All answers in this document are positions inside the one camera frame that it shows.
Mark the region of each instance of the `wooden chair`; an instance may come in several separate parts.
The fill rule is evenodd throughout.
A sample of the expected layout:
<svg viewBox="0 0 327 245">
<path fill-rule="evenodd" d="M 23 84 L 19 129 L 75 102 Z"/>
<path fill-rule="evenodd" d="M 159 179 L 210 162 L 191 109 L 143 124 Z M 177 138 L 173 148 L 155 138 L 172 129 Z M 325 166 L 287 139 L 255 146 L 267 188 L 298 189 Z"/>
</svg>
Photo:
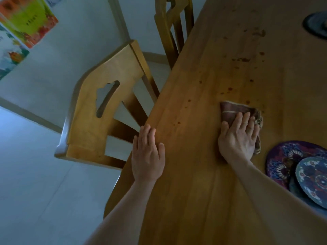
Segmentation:
<svg viewBox="0 0 327 245">
<path fill-rule="evenodd" d="M 113 136 L 132 143 L 134 135 L 138 135 L 113 118 L 121 102 L 140 126 L 145 124 L 147 115 L 133 93 L 140 78 L 156 102 L 159 90 L 135 40 L 88 70 L 75 86 L 55 157 L 122 169 L 125 161 L 104 155 L 106 140 Z M 97 109 L 97 90 L 106 84 L 113 86 Z"/>
<path fill-rule="evenodd" d="M 171 8 L 166 12 L 167 2 L 171 3 Z M 156 21 L 157 29 L 165 49 L 170 68 L 172 69 L 184 46 L 184 37 L 180 17 L 180 13 L 183 9 L 185 11 L 187 36 L 190 35 L 190 32 L 194 26 L 192 0 L 155 0 L 155 5 L 156 15 L 154 16 L 154 20 Z M 170 31 L 172 25 L 174 25 L 177 46 Z"/>
</svg>

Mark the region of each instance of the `brown cloth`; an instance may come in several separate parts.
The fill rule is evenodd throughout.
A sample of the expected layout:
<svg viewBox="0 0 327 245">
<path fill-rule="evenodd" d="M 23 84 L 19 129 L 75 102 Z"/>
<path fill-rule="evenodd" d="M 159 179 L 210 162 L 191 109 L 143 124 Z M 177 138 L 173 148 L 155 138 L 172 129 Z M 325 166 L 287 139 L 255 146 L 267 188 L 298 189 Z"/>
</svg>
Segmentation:
<svg viewBox="0 0 327 245">
<path fill-rule="evenodd" d="M 231 101 L 224 101 L 220 103 L 221 110 L 221 120 L 226 121 L 231 127 L 236 114 L 239 112 L 245 114 L 250 112 L 251 116 L 255 116 L 255 123 L 259 125 L 260 129 L 263 125 L 263 117 L 261 116 L 261 111 L 259 109 L 249 107 L 247 105 L 234 103 Z M 255 142 L 254 154 L 259 154 L 261 150 L 260 137 L 258 136 L 257 141 Z"/>
</svg>

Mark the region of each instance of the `colorful poster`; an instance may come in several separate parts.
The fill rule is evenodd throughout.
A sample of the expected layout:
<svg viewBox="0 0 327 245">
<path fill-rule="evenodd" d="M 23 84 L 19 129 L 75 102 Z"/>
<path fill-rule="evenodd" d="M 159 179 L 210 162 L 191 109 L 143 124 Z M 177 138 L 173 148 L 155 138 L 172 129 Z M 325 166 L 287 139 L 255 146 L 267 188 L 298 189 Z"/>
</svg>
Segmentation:
<svg viewBox="0 0 327 245">
<path fill-rule="evenodd" d="M 50 5 L 50 7 L 53 7 L 54 5 L 56 5 L 58 2 L 60 2 L 61 0 L 46 0 L 48 2 L 48 4 Z"/>
<path fill-rule="evenodd" d="M 0 22 L 32 48 L 58 20 L 44 0 L 0 0 Z"/>
<path fill-rule="evenodd" d="M 0 25 L 0 80 L 12 71 L 29 51 Z"/>
</svg>

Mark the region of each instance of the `wooden table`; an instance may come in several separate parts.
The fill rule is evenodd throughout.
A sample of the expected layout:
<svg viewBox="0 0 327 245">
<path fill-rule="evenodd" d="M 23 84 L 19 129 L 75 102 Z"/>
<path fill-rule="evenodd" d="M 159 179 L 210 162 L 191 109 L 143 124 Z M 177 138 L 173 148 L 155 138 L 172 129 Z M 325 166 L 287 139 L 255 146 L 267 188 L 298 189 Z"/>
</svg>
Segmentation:
<svg viewBox="0 0 327 245">
<path fill-rule="evenodd" d="M 327 41 L 301 26 L 326 8 L 327 0 L 206 1 L 149 117 L 166 167 L 140 244 L 274 244 L 217 152 L 219 102 L 262 110 L 262 152 L 253 158 L 261 170 L 281 141 L 327 147 Z M 105 215 L 132 183 L 129 158 Z"/>
</svg>

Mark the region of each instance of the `finger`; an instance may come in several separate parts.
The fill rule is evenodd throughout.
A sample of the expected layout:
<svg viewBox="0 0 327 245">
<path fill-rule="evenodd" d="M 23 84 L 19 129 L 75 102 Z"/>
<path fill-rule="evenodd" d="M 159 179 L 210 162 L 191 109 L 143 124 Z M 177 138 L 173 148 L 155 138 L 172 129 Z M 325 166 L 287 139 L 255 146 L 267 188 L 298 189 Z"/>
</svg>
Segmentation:
<svg viewBox="0 0 327 245">
<path fill-rule="evenodd" d="M 143 145 L 148 145 L 147 143 L 147 137 L 149 135 L 149 131 L 151 129 L 151 126 L 149 124 L 146 124 L 143 130 L 143 135 L 142 135 L 142 144 Z"/>
<path fill-rule="evenodd" d="M 139 133 L 139 138 L 137 141 L 137 148 L 139 149 L 140 147 L 142 147 L 142 136 L 143 136 L 143 130 L 144 130 L 144 126 L 141 126 L 140 128 L 140 133 Z"/>
<path fill-rule="evenodd" d="M 159 160 L 165 159 L 165 146 L 163 143 L 158 145 Z"/>
<path fill-rule="evenodd" d="M 260 126 L 258 124 L 254 125 L 254 130 L 252 133 L 252 140 L 256 140 L 258 135 L 259 135 L 259 131 L 260 131 Z"/>
<path fill-rule="evenodd" d="M 221 133 L 220 133 L 220 136 L 225 137 L 227 135 L 228 129 L 229 129 L 228 123 L 226 121 L 223 121 L 221 123 Z"/>
<path fill-rule="evenodd" d="M 135 155 L 136 152 L 137 152 L 137 136 L 134 136 L 132 154 Z"/>
<path fill-rule="evenodd" d="M 149 145 L 154 146 L 156 148 L 156 140 L 154 135 L 156 134 L 156 128 L 152 128 L 149 132 L 148 140 L 149 140 Z"/>
<path fill-rule="evenodd" d="M 255 122 L 255 117 L 252 116 L 247 124 L 247 128 L 245 130 L 246 134 L 251 137 L 254 129 L 254 122 Z"/>
<path fill-rule="evenodd" d="M 241 123 L 242 123 L 242 118 L 243 118 L 243 114 L 241 112 L 239 112 L 236 115 L 236 118 L 235 118 L 233 124 L 231 125 L 231 129 L 233 131 L 237 131 L 240 128 Z"/>
<path fill-rule="evenodd" d="M 241 126 L 240 126 L 240 130 L 245 131 L 249 119 L 250 119 L 250 113 L 247 112 L 246 114 L 243 115 L 243 119 L 242 119 L 242 123 L 241 123 Z"/>
</svg>

